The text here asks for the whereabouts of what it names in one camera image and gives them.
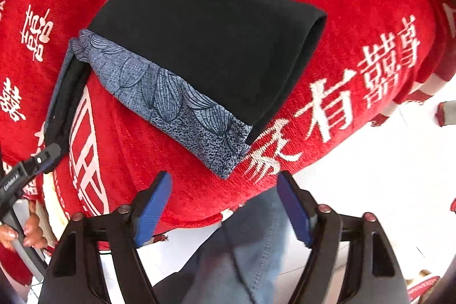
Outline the person's left hand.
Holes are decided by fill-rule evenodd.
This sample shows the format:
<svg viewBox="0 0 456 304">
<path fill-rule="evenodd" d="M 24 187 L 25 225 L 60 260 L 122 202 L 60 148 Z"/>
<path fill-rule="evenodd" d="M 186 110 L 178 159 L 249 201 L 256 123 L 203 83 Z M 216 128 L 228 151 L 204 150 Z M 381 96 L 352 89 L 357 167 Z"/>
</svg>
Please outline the person's left hand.
<svg viewBox="0 0 456 304">
<path fill-rule="evenodd" d="M 48 246 L 43 230 L 39 226 L 39 216 L 36 214 L 36 202 L 28 201 L 29 217 L 23 227 L 25 247 L 44 249 Z M 13 251 L 12 242 L 19 237 L 18 232 L 9 225 L 1 224 L 1 244 L 8 250 Z"/>
</svg>

